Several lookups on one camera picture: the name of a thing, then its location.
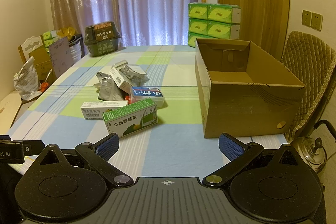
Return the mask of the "green white medicine box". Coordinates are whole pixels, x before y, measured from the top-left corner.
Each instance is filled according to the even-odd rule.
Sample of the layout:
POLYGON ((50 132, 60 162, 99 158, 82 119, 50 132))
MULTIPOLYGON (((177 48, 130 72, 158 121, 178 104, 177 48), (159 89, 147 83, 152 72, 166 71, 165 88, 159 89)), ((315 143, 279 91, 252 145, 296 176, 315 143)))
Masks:
POLYGON ((104 113, 102 118, 108 133, 121 138, 157 124, 157 104, 148 98, 104 113))

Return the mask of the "silver foil pouch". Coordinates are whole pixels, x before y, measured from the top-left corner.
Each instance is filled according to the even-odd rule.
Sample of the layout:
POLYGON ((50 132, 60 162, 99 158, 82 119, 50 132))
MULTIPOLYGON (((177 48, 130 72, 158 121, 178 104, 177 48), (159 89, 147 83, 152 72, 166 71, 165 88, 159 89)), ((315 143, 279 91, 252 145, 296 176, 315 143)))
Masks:
POLYGON ((98 99, 102 101, 123 101, 123 93, 114 82, 111 75, 97 72, 96 77, 99 80, 98 99))

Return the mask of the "clear box blue label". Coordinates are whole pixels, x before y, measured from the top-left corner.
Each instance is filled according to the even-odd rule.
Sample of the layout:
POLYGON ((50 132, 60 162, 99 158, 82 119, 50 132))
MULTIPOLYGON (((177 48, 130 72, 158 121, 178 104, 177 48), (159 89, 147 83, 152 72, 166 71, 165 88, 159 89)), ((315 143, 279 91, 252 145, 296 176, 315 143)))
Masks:
POLYGON ((135 86, 130 90, 130 103, 151 98, 156 104, 157 108, 162 108, 165 98, 159 88, 135 86))

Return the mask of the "white adapter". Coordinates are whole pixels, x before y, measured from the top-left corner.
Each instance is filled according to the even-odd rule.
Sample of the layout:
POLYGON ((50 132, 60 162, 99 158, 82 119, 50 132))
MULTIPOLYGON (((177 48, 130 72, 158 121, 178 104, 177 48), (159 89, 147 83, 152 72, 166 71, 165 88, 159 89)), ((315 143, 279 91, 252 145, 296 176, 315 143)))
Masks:
POLYGON ((112 65, 110 75, 119 89, 130 93, 132 87, 143 86, 148 82, 147 73, 139 66, 122 60, 112 65))

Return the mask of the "open cardboard box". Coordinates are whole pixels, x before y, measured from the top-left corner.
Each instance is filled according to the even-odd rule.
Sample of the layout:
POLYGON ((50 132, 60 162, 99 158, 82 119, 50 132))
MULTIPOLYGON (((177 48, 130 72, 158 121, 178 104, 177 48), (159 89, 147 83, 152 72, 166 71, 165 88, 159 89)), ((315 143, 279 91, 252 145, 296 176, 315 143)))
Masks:
POLYGON ((197 39, 195 75, 205 138, 286 133, 305 84, 255 43, 197 39))

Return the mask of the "white plastic bag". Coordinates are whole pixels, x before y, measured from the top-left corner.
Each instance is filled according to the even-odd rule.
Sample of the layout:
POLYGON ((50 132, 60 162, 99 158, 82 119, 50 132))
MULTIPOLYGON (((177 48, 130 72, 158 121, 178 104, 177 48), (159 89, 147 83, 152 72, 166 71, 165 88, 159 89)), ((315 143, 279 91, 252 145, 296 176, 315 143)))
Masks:
POLYGON ((34 57, 30 57, 13 77, 14 88, 24 101, 30 101, 41 95, 40 82, 34 61, 34 57))

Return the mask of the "steel kettle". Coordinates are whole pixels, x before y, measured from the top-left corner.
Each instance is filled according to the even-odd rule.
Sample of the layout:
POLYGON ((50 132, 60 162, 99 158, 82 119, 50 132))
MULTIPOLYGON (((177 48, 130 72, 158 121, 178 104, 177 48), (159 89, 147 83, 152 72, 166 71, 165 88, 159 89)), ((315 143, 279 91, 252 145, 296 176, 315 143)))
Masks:
POLYGON ((335 152, 328 157, 321 137, 313 139, 310 137, 311 132, 318 129, 324 124, 330 135, 335 140, 335 128, 326 119, 320 119, 314 125, 303 125, 297 137, 290 143, 298 152, 300 157, 309 165, 318 175, 322 176, 325 171, 326 163, 331 159, 335 152))

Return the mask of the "cardboard sheet purple paper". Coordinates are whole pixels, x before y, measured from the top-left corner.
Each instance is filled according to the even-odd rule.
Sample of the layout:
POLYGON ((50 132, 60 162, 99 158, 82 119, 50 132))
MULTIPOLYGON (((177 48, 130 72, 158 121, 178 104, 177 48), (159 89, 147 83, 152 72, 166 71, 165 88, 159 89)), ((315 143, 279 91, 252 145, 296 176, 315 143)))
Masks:
POLYGON ((49 53, 41 46, 29 53, 29 57, 31 56, 34 58, 39 81, 47 80, 50 84, 74 64, 67 38, 51 44, 49 53))

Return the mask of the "white chair back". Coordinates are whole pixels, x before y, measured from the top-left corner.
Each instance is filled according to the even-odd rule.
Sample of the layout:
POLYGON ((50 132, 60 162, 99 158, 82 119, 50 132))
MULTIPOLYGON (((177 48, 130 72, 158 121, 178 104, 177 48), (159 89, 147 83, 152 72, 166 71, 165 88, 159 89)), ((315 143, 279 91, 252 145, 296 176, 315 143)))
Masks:
POLYGON ((25 40, 25 42, 18 46, 19 55, 22 63, 29 59, 29 53, 44 46, 43 36, 32 36, 25 40))

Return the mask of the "quilted brown chair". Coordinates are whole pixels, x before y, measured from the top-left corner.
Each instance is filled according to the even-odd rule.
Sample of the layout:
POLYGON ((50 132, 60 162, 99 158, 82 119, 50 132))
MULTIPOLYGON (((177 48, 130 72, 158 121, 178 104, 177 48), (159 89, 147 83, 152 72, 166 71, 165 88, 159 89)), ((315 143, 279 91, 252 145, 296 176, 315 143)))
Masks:
POLYGON ((291 142, 312 133, 329 103, 335 89, 335 50, 314 35, 292 31, 281 62, 306 86, 295 118, 284 133, 291 142))

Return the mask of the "stack of green tissue packs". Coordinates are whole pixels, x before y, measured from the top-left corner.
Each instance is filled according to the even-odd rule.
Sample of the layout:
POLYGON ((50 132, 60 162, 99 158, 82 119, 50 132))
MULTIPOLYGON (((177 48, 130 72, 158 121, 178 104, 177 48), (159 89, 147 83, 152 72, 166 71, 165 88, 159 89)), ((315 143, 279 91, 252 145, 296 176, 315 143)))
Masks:
POLYGON ((189 3, 188 46, 198 38, 238 39, 242 10, 238 5, 189 3))

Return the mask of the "double wall socket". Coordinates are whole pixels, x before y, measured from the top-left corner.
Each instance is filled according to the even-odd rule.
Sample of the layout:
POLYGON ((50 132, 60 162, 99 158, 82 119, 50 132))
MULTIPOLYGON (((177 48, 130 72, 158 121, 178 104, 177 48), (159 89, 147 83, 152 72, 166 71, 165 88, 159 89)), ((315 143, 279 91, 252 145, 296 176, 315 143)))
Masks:
POLYGON ((310 27, 314 30, 321 31, 323 23, 323 15, 315 12, 303 10, 301 23, 304 26, 310 27))

